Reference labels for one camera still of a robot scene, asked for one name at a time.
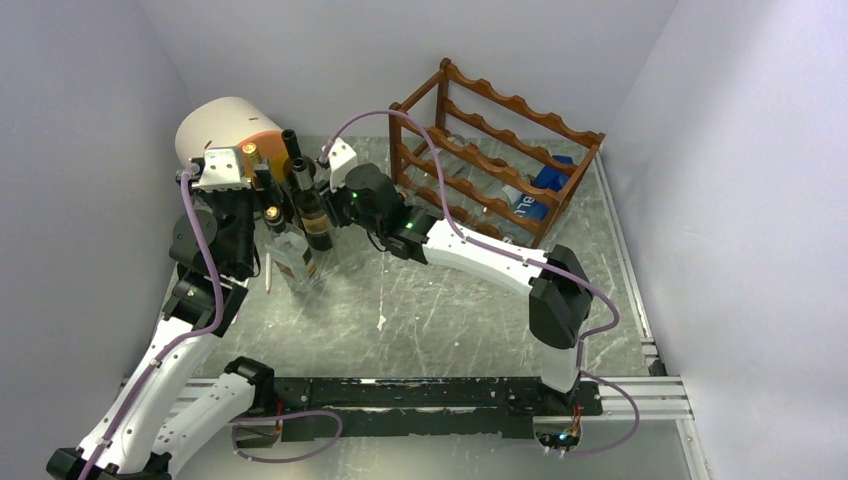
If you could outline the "dark bottle brown label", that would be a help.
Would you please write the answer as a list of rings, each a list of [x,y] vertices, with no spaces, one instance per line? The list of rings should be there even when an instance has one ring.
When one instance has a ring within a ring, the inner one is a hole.
[[[294,205],[300,215],[306,240],[313,249],[328,251],[333,247],[330,226],[309,165],[302,157],[295,158],[292,165],[298,184]]]

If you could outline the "dark bottle white label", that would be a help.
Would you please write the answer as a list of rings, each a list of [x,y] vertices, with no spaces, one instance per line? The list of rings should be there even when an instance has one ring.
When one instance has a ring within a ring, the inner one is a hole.
[[[284,162],[284,176],[289,191],[294,194],[299,190],[297,175],[294,169],[294,160],[301,157],[301,150],[296,132],[293,129],[283,130],[281,138],[287,154],[287,160]]]

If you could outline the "clear liquor bottle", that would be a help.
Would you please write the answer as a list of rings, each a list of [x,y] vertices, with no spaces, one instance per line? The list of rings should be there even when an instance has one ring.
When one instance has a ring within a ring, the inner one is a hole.
[[[285,220],[279,207],[267,207],[263,220],[269,231],[265,246],[270,260],[293,291],[308,291],[318,278],[308,242],[295,226]]]

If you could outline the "brown bottle gold foil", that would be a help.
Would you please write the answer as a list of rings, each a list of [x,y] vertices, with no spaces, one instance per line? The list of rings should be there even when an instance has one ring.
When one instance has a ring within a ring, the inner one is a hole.
[[[251,179],[254,184],[259,184],[260,180],[257,172],[261,172],[266,167],[264,159],[255,143],[249,142],[241,146],[243,157],[243,165],[245,176]]]

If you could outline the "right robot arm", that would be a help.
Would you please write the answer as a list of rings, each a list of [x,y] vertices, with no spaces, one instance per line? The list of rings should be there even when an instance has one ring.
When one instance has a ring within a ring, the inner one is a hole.
[[[574,252],[546,252],[492,238],[406,203],[390,178],[373,164],[350,169],[341,184],[317,184],[331,222],[356,225],[391,255],[422,265],[456,269],[512,291],[527,303],[528,328],[543,346],[539,398],[562,414],[578,399],[578,341],[593,295]]]

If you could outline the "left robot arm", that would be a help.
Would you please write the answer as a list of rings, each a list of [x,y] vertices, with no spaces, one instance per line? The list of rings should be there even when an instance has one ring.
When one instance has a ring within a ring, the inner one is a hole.
[[[48,460],[54,479],[173,479],[232,420],[278,410],[273,369],[239,357],[207,392],[171,412],[235,321],[258,262],[252,181],[188,167],[179,183],[186,214],[171,249],[178,282],[147,352],[108,412],[78,446],[60,448]]]

